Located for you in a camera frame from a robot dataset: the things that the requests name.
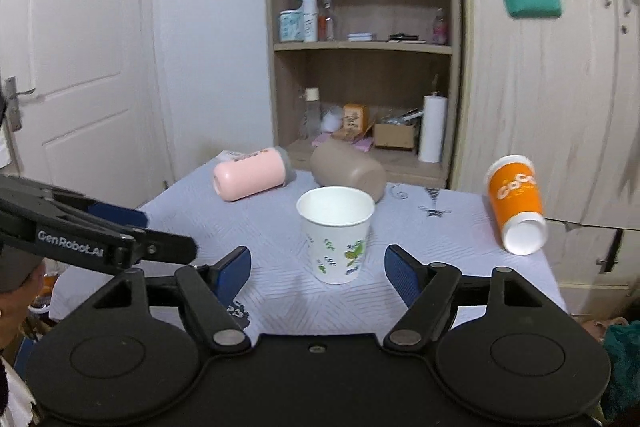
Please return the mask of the white leaf-print paper cup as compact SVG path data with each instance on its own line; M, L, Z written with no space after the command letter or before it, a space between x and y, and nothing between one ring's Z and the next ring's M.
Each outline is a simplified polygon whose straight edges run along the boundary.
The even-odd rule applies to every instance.
M312 274L330 285L356 280L367 251L375 201L356 188L324 186L300 196L296 210L307 237Z

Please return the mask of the pink tumbler cup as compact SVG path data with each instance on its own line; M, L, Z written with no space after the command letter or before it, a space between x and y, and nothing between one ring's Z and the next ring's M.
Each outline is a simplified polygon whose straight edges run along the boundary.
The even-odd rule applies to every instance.
M288 153L268 147L221 161L213 171L213 187L226 202L236 202L290 184L296 178Z

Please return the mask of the orange Coco paper cup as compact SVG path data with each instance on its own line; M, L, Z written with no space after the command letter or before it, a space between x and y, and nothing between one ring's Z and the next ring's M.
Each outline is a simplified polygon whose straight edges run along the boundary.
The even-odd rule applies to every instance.
M527 256L544 247L548 227L534 164L523 155L503 156L489 167L485 185L503 248Z

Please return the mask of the beige tumbler cup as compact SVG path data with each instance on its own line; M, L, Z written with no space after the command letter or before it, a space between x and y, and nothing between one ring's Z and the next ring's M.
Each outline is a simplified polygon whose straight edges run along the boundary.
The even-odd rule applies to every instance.
M375 202L384 196L387 183L384 167L346 142L327 139L311 154L310 169L314 181L321 186L356 188Z

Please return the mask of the small cardboard box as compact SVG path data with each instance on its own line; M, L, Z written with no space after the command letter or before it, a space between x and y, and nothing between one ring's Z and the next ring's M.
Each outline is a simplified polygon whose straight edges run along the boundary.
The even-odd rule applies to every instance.
M377 122L373 126L373 143L376 148L414 150L416 147L416 127L412 124Z

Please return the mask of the white paper towel roll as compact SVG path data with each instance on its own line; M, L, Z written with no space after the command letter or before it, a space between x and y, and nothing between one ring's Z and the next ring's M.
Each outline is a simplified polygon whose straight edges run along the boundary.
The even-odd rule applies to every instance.
M438 164L442 156L442 144L446 129L447 99L439 95L427 95L423 100L419 160Z

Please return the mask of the white door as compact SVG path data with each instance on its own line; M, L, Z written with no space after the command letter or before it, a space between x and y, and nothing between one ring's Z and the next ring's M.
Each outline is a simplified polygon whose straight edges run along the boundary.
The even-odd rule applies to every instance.
M1 0L11 170L137 208L170 180L144 0Z

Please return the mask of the orange picture box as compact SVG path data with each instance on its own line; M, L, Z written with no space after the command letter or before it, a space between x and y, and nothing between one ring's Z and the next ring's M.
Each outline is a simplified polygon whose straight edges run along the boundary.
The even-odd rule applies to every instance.
M343 128L348 134L361 134L367 130L369 124L369 109L367 105L345 104L343 107Z

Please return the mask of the clear bottle beige cap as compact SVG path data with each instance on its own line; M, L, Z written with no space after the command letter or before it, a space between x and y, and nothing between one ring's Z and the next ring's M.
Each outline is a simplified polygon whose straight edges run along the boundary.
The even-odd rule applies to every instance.
M321 134L321 104L318 88L305 91L305 129L308 140L314 140Z

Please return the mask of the light wood wardrobe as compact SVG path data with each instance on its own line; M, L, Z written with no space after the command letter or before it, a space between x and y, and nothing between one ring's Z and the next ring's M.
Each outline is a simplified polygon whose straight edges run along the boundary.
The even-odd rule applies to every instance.
M517 19L464 0L451 184L480 193L495 160L533 161L568 311L604 319L639 296L639 0L561 3Z

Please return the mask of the pink small bottle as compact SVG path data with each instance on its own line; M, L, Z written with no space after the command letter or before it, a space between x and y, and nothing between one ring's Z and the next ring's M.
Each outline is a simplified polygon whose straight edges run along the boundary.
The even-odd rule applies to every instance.
M438 9L433 20L432 41L438 46L446 46L449 39L448 35L449 31L446 11L444 9Z

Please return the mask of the light blue carton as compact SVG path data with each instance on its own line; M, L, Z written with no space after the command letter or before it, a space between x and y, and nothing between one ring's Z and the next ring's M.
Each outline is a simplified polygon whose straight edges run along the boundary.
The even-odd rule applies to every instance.
M299 9L285 10L279 14L279 40L302 42L304 40L302 13Z

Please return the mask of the clear red-liquid bottle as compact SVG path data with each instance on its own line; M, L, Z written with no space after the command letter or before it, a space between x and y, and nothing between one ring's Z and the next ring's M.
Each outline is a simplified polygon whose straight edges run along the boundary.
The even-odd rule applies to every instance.
M333 0L322 0L322 8L318 21L319 39L321 41L334 40Z

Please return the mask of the wooden shelf unit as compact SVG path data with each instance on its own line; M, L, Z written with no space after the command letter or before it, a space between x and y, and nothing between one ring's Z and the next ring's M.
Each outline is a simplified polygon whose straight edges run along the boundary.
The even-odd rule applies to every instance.
M279 14L296 0L267 0L274 139L293 165L308 169L311 141L304 129L305 91L318 88L324 106L367 105L371 117L419 108L429 94L447 99L438 164L414 150L375 148L388 179L444 187L457 130L462 55L462 0L333 0L333 41L281 42ZM446 11L446 46L432 41L438 9Z

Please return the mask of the white spray bottle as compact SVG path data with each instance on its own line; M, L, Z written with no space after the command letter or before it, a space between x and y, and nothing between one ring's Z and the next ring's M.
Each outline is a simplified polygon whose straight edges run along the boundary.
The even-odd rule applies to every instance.
M304 43L318 41L318 1L298 0L299 23Z

